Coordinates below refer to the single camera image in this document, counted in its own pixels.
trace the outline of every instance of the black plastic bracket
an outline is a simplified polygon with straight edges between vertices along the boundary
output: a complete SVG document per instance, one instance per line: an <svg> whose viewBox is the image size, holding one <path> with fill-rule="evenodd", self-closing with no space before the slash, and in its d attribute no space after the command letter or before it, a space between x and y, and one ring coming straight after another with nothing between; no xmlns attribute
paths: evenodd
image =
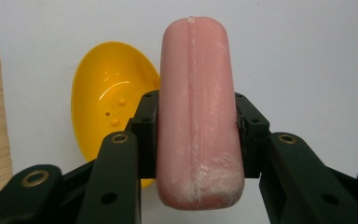
<svg viewBox="0 0 358 224"><path fill-rule="evenodd" d="M260 190L271 223L358 223L358 202L300 137L273 133Z"/></svg>

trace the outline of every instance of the white background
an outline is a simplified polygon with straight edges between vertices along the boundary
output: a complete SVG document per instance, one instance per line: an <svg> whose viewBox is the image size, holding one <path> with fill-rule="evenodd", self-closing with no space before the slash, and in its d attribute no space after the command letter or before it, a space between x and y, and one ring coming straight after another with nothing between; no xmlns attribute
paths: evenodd
<svg viewBox="0 0 358 224"><path fill-rule="evenodd" d="M84 163L71 123L72 79L82 57L109 40L133 45L159 70L173 21L225 25L235 90L273 132L304 138L325 164L358 173L358 1L0 0L0 57L13 171L39 163L66 173ZM258 180L232 208L181 212L155 187L144 223L268 223Z"/></svg>

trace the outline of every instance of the soap bar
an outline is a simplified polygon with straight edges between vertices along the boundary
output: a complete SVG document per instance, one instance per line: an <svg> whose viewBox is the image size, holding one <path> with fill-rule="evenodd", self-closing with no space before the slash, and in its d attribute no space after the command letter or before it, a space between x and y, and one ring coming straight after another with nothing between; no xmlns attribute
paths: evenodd
<svg viewBox="0 0 358 224"><path fill-rule="evenodd" d="M225 208L244 187L227 32L210 18L173 22L162 40L156 182L181 210Z"/></svg>

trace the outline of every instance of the metal screw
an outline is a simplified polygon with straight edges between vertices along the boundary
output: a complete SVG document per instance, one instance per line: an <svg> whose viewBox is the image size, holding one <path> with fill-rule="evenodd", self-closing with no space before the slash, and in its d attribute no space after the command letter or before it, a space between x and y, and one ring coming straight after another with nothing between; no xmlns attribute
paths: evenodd
<svg viewBox="0 0 358 224"><path fill-rule="evenodd" d="M286 144L295 144L297 142L297 139L289 134L281 134L278 139Z"/></svg>
<svg viewBox="0 0 358 224"><path fill-rule="evenodd" d="M49 176L48 171L35 170L35 171L32 171L31 173L29 173L28 175L26 175L22 179L21 184L23 187L26 187L26 188L35 187L35 186L38 186L38 185L42 184L43 182L45 182L48 179L48 176Z"/></svg>
<svg viewBox="0 0 358 224"><path fill-rule="evenodd" d="M129 136L124 133L119 133L112 137L113 143L124 143L127 142L127 140L129 140Z"/></svg>

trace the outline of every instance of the pink soap bar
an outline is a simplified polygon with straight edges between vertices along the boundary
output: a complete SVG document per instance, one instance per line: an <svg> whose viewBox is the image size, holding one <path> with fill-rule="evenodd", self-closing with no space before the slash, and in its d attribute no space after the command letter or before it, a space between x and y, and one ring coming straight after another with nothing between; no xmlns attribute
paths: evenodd
<svg viewBox="0 0 358 224"><path fill-rule="evenodd" d="M172 23L162 40L156 181L183 210L225 208L244 186L225 28L210 18Z"/></svg>

